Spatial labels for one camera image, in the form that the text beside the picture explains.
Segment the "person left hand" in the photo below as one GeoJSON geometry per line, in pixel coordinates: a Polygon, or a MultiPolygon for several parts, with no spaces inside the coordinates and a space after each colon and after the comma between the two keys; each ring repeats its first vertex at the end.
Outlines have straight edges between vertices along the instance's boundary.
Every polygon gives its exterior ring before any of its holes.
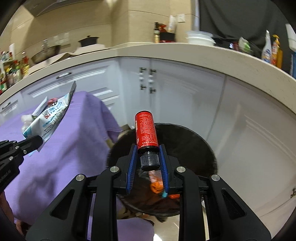
{"type": "Polygon", "coordinates": [[[3,210],[4,214],[8,217],[11,223],[14,223],[14,215],[10,208],[9,203],[6,200],[5,192],[2,192],[0,195],[0,207],[3,210]]]}

